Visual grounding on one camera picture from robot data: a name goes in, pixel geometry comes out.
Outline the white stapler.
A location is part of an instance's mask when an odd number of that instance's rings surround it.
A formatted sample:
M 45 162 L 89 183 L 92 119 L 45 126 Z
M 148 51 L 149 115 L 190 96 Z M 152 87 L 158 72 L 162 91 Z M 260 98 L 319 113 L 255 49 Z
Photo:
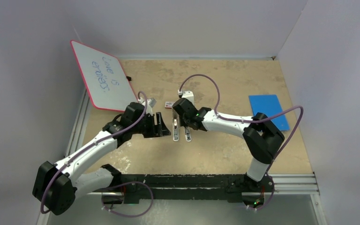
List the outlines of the white stapler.
M 179 124 L 178 115 L 176 112 L 172 113 L 172 139 L 174 142 L 179 140 Z

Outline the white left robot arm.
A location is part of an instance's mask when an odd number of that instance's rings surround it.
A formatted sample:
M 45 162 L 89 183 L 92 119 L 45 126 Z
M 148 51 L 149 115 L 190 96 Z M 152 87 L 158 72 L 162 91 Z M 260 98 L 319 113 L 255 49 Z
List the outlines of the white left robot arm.
M 85 173 L 94 163 L 119 148 L 134 135 L 144 138 L 169 136 L 171 132 L 160 112 L 153 113 L 155 99 L 139 98 L 130 103 L 124 113 L 105 124 L 101 131 L 73 154 L 56 163 L 44 162 L 37 171 L 32 194 L 41 205 L 43 214 L 60 215 L 77 198 L 96 190 L 126 191 L 136 181 L 123 182 L 122 173 L 113 166 L 102 165 L 97 171 Z

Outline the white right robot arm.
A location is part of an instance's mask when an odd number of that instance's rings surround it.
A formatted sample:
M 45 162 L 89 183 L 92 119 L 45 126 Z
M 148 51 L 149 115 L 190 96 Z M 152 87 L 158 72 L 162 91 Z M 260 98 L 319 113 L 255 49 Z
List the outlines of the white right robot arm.
M 178 114 L 182 126 L 193 130 L 215 131 L 243 138 L 252 155 L 250 167 L 244 178 L 244 184 L 251 191 L 257 190 L 263 184 L 263 176 L 273 163 L 285 140 L 282 132 L 263 113 L 249 117 L 252 123 L 242 120 L 241 117 L 229 115 L 230 121 L 219 118 L 215 112 L 207 107 L 197 109 L 191 101 L 180 98 L 172 105 Z

